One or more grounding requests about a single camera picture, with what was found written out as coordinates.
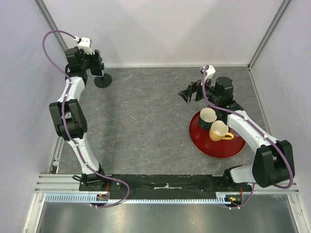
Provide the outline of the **phone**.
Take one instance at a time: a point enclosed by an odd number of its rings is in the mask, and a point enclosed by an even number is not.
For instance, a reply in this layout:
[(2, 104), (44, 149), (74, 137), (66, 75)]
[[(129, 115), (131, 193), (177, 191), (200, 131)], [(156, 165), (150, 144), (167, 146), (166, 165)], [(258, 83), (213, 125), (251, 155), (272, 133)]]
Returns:
[(90, 73), (94, 77), (102, 77), (104, 75), (104, 72), (101, 69), (91, 69)]

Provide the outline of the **black phone stand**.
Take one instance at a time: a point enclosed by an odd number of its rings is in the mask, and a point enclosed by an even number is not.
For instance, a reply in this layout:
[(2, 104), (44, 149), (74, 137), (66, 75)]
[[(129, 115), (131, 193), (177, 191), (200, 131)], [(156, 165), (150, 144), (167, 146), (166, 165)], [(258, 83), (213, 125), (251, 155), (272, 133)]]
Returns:
[(105, 88), (108, 87), (112, 83), (112, 77), (104, 73), (104, 63), (102, 63), (102, 76), (96, 76), (94, 79), (94, 84), (98, 88)]

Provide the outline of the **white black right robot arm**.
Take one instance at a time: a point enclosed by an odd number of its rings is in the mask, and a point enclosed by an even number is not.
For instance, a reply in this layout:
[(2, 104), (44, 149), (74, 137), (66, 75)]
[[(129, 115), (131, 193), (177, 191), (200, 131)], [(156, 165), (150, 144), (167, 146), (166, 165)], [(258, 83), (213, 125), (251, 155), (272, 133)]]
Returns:
[(293, 148), (287, 140), (277, 140), (261, 129), (234, 100), (232, 80), (219, 77), (191, 82), (178, 95), (187, 103), (193, 94), (196, 101), (207, 100), (191, 118), (189, 134), (195, 147), (207, 156), (231, 158), (248, 145), (255, 154), (250, 166), (238, 165), (225, 170), (223, 187), (234, 191), (240, 183), (256, 183), (262, 188), (288, 189), (293, 185), (295, 170)]

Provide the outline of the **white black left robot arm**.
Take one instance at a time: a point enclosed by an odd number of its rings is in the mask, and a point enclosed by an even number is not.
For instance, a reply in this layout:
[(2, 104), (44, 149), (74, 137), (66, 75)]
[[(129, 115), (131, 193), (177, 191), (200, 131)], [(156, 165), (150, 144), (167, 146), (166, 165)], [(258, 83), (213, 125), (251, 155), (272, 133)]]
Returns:
[(87, 71), (93, 76), (102, 76), (103, 60), (98, 50), (88, 54), (84, 49), (74, 47), (65, 51), (67, 65), (62, 72), (66, 86), (57, 102), (49, 105), (52, 121), (59, 137), (72, 147), (82, 172), (74, 175), (81, 191), (103, 191), (107, 180), (104, 171), (95, 158), (87, 140), (87, 122), (79, 103), (87, 83)]

